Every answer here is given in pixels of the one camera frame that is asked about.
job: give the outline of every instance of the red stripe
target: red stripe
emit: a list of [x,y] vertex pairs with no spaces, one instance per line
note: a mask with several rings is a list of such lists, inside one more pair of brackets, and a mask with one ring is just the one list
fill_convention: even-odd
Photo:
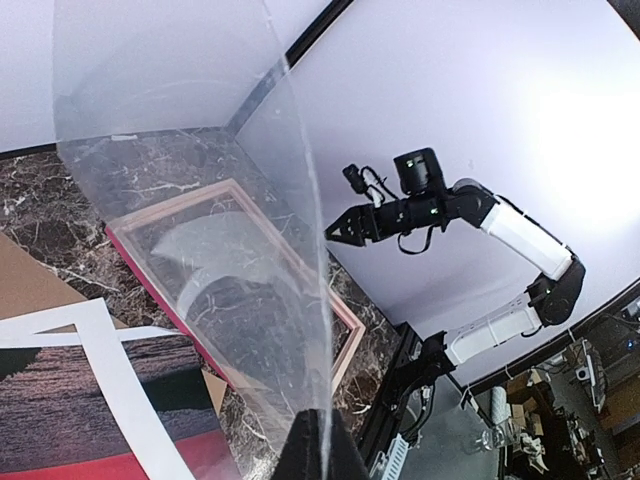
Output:
[[[241,480],[221,430],[176,442],[196,480]],[[60,467],[0,474],[0,480],[148,480],[132,453]]]
[[149,282],[149,279],[142,272],[142,269],[140,269],[140,267],[135,262],[135,260],[131,257],[131,255],[129,255],[129,252],[127,252],[127,249],[124,248],[122,243],[120,243],[120,240],[118,240],[118,238],[113,233],[113,231],[109,227],[107,227],[107,228],[105,228],[105,233],[107,234],[107,237],[109,237],[109,239],[111,240],[113,245],[116,247],[116,250],[118,251],[118,253],[122,257],[122,259],[129,266],[129,268],[131,269],[133,274],[140,281],[140,283],[142,283],[142,286],[145,288],[145,290],[147,292],[149,292],[149,294],[153,297],[153,299],[160,306],[160,308],[162,308],[162,310],[164,310],[164,313],[167,314],[167,316],[169,317],[169,320],[171,320],[173,322],[173,324],[176,327],[178,327],[178,330],[180,330],[181,333],[184,333],[186,336],[188,336],[193,341],[193,343],[194,343],[194,345],[196,347],[196,350],[205,358],[205,360],[207,360],[207,363],[209,363],[209,365],[211,365],[215,369],[215,371],[220,374],[220,376],[223,378],[223,380],[225,382],[227,382],[227,384],[231,388],[233,388],[232,383],[229,381],[229,379],[224,374],[222,369],[218,366],[218,364],[213,359],[211,354],[209,352],[207,352],[207,350],[202,346],[202,344],[198,341],[198,339],[195,338],[191,334],[191,332],[189,331],[189,328],[187,328],[187,326],[180,319],[180,317],[173,311],[173,309],[165,301],[165,299],[162,297],[162,295],[160,295],[160,292],[158,292],[158,290],[156,290],[156,288],[153,286],[153,284],[151,282]]

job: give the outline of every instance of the clear plastic container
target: clear plastic container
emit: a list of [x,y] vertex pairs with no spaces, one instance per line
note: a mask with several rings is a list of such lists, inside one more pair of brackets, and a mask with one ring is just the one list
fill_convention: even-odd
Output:
[[227,128],[268,72],[288,82],[262,3],[55,5],[60,157],[279,452],[297,412],[330,409],[331,326],[315,174],[290,89],[242,145]]

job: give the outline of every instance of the wooden frame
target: wooden frame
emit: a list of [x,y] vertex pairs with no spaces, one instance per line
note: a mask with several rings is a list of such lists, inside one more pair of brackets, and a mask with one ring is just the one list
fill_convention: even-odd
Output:
[[[169,215],[181,212],[189,207],[198,205],[201,202],[215,199],[221,195],[230,195],[246,212],[249,217],[260,227],[261,231],[265,234],[268,240],[275,245],[282,253],[283,257],[289,262],[293,269],[298,272],[303,279],[309,281],[310,284],[314,283],[317,274],[310,269],[300,256],[291,248],[291,246],[285,241],[280,232],[274,227],[269,219],[262,213],[260,208],[255,202],[247,195],[247,193],[238,185],[234,179],[224,180],[214,185],[209,185],[191,192],[173,197],[169,200],[157,203],[150,207],[143,208],[137,212],[133,212],[129,215],[121,217],[117,220],[110,222],[107,228],[107,235],[114,242],[114,245],[125,259],[129,267],[133,270],[138,279],[143,283],[145,288],[154,297],[162,309],[171,318],[171,321],[181,330],[193,337],[189,327],[179,318],[176,312],[169,306],[167,301],[167,295],[159,292],[155,285],[161,285],[159,279],[149,272],[149,269],[141,268],[140,265],[128,254],[128,250],[133,248],[133,245],[127,245],[127,233],[130,233],[137,228],[145,225],[149,225],[154,221],[160,220]],[[362,337],[364,336],[366,327],[355,316],[355,314],[347,307],[336,292],[334,292],[328,285],[326,289],[329,296],[329,301],[332,310],[337,317],[349,330],[349,336],[345,341],[343,348],[340,350],[336,361],[333,364],[331,372],[331,391],[335,392],[336,388],[340,384],[342,377],[344,376],[353,355],[355,354]],[[198,344],[194,338],[196,346],[200,353],[216,367],[215,360],[206,352],[206,350]],[[233,386],[234,381],[226,378],[226,380]]]

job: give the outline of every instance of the marble tabletop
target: marble tabletop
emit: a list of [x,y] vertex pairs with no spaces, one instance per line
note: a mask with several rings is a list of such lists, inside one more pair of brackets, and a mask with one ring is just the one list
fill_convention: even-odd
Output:
[[[105,235],[105,224],[54,152],[0,160],[0,231],[87,298],[105,298],[129,326],[175,328]],[[399,345],[395,330],[329,256],[328,280],[366,326],[334,405],[355,435]],[[221,423],[244,478],[269,478],[277,461],[242,398],[229,390]]]

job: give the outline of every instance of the white wall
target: white wall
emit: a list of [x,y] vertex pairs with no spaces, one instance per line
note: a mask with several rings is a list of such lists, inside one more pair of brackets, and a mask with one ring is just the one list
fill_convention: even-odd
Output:
[[[327,0],[265,3],[286,49]],[[0,152],[56,140],[52,83],[56,96],[70,94],[81,86],[83,92],[76,93],[75,102],[81,103],[85,111],[99,111],[102,118],[94,123],[101,123],[102,127],[114,123],[126,126],[125,119],[145,129],[221,125],[278,57],[275,43],[264,35],[264,29],[257,28],[259,19],[255,13],[260,12],[259,2],[243,2],[226,10],[224,2],[202,0],[116,1],[85,7],[77,2],[58,1],[56,61],[65,67],[56,69],[54,79],[54,1],[3,2]],[[79,10],[84,10],[82,18]],[[172,28],[194,20],[201,25],[192,24],[192,28],[184,30]],[[75,41],[75,35],[82,40]],[[192,49],[189,53],[179,55],[188,48]],[[153,52],[159,53],[155,59]],[[164,64],[163,59],[171,60]],[[144,64],[150,66],[144,69],[151,72],[147,77],[141,75],[140,65]],[[208,80],[214,82],[206,85]],[[166,84],[173,88],[158,88]],[[123,102],[141,92],[147,93],[146,103]],[[189,109],[185,108],[185,97],[188,100],[190,92],[193,102]],[[167,99],[172,97],[182,100],[179,110],[165,108],[170,105]],[[210,108],[204,107],[203,99]],[[142,104],[144,111],[133,108],[136,104]],[[147,114],[160,108],[162,115]],[[94,133],[99,133],[100,126],[93,127]]]
[[[294,69],[328,225],[364,202],[341,169],[432,146],[566,241],[587,268],[571,319],[640,276],[640,43],[605,0],[356,2]],[[263,108],[278,102],[275,92]],[[416,234],[422,242],[422,234]],[[537,271],[457,221],[420,257],[395,240],[332,250],[396,323],[423,337],[480,317]],[[560,328],[475,358],[466,383]]]

